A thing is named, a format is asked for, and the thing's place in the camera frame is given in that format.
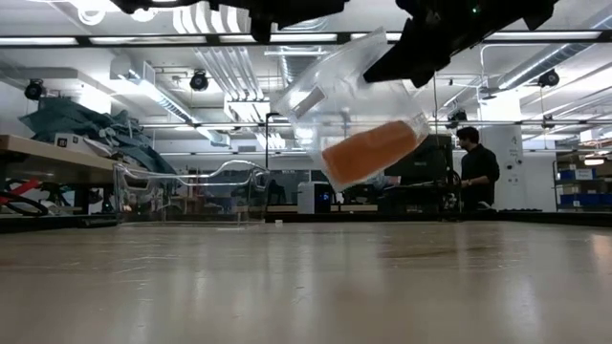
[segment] black shirt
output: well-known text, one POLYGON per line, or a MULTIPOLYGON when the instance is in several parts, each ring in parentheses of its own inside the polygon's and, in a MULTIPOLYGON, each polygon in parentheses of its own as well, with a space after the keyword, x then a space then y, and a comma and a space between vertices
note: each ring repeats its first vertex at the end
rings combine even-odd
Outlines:
POLYGON ((478 144, 461 160, 461 179, 463 181, 487 176, 488 184, 466 186, 461 193, 465 209, 475 209, 479 202, 492 205, 495 202, 495 182, 499 179, 499 165, 495 154, 478 144))

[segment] blue fabric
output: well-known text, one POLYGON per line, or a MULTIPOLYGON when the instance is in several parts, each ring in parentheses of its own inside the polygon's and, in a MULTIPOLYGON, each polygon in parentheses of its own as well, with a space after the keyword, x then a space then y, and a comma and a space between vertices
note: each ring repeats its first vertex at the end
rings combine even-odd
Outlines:
POLYGON ((43 105, 41 110, 19 119, 34 131, 33 140, 53 143, 55 134, 72 133, 108 144, 99 132, 112 128, 116 135, 109 139, 119 144, 113 147, 118 152, 138 161, 149 171, 176 174, 174 168, 151 148, 149 137, 142 133, 138 121, 130 118, 126 111, 114 117, 99 114, 67 98, 45 98, 43 105))

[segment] blue storage bin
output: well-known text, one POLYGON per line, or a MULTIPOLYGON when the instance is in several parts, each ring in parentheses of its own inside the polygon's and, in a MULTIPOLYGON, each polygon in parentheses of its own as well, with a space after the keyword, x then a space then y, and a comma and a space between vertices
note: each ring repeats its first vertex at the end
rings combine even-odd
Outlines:
POLYGON ((601 204, 612 204, 612 194, 601 194, 601 204))
MULTIPOLYGON (((593 179, 597 178, 595 168, 581 168, 581 170, 589 169, 593 174, 593 179)), ((560 181, 574 181, 576 179, 576 170, 562 170, 558 171, 558 178, 560 181)))
POLYGON ((602 194, 572 194, 561 195, 561 205, 572 205, 574 201, 580 202, 580 205, 598 205, 601 204, 602 194))

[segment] clear plastic bag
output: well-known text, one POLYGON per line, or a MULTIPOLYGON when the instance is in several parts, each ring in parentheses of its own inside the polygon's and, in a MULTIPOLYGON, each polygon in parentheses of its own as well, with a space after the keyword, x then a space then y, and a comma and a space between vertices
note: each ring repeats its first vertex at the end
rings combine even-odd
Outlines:
POLYGON ((337 192, 413 151, 426 116, 400 80, 368 84, 363 73, 388 50, 378 29, 326 55, 272 104, 337 192))

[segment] table surface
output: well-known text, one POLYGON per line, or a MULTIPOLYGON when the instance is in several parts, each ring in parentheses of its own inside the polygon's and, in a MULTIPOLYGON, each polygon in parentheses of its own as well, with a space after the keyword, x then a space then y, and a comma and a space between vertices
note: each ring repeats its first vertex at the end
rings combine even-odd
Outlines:
POLYGON ((612 343, 612 232, 123 226, 0 237, 2 343, 612 343))
POLYGON ((24 162, 9 164, 10 178, 38 179, 42 182, 112 183, 113 165, 117 163, 45 142, 0 135, 0 154, 6 153, 28 156, 24 162))

